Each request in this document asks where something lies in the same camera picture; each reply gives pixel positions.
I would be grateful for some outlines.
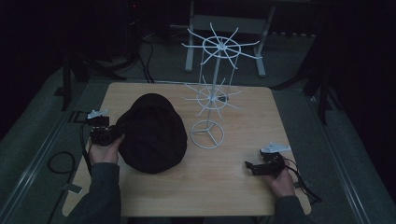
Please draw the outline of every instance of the hand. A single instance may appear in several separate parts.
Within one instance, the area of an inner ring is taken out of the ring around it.
[[[116,163],[119,161],[119,146],[124,138],[124,135],[116,139],[107,147],[101,147],[96,144],[92,144],[90,149],[90,160],[92,165],[98,162],[111,162]]]
[[[285,160],[285,165],[289,166],[289,161]],[[289,169],[285,167],[277,178],[271,175],[264,175],[264,180],[270,185],[276,197],[295,195],[293,178],[289,174]]]

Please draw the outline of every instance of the sleeve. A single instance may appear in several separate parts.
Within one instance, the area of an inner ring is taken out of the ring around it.
[[[310,223],[300,201],[296,196],[277,199],[275,204],[274,224],[305,224]]]
[[[120,223],[120,167],[101,162],[92,166],[90,192],[68,216],[66,223]]]

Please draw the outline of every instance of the wooden table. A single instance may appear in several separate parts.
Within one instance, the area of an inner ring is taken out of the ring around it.
[[[166,97],[182,117],[189,135],[183,161],[156,175],[143,174],[119,160],[121,214],[124,217],[210,217],[265,216],[274,213],[275,196],[261,176],[253,176],[245,161],[262,163],[259,149],[270,142],[289,145],[271,91],[263,87],[231,87],[229,103],[211,119],[224,130],[223,143],[214,149],[196,146],[190,137],[193,124],[206,119],[197,117],[202,107],[195,101],[196,92],[182,84],[113,83],[109,86],[101,110],[108,109],[110,123],[127,111],[141,95],[156,92]],[[291,150],[282,152],[294,160]],[[87,166],[81,160],[75,185],[80,194],[69,192],[64,203],[65,216],[71,212],[91,183]],[[311,206],[300,189],[296,190],[305,213]]]

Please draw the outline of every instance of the black hat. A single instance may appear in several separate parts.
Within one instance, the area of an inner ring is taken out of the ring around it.
[[[179,164],[187,149],[187,134],[172,104],[157,93],[139,97],[116,126],[125,133],[119,152],[125,162],[149,174]]]

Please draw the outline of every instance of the handheld controller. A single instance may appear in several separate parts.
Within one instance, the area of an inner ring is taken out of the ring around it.
[[[111,125],[106,128],[94,128],[90,133],[90,138],[93,144],[101,147],[107,147],[114,140],[122,136],[121,128],[116,125]]]
[[[285,168],[285,161],[279,152],[265,153],[260,151],[265,164],[253,165],[251,162],[245,161],[245,165],[251,170],[253,175],[272,175],[277,178],[280,172]]]

